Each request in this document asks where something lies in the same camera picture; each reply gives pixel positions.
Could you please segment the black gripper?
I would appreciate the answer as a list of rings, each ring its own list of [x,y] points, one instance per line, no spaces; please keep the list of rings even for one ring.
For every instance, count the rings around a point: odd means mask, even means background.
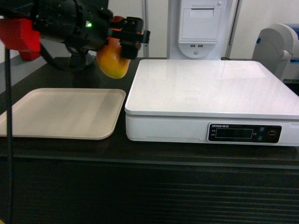
[[[69,47],[98,51],[109,37],[118,39],[121,58],[136,59],[142,44],[149,44],[150,31],[137,17],[113,16],[108,2],[76,2],[75,28],[65,41]]]

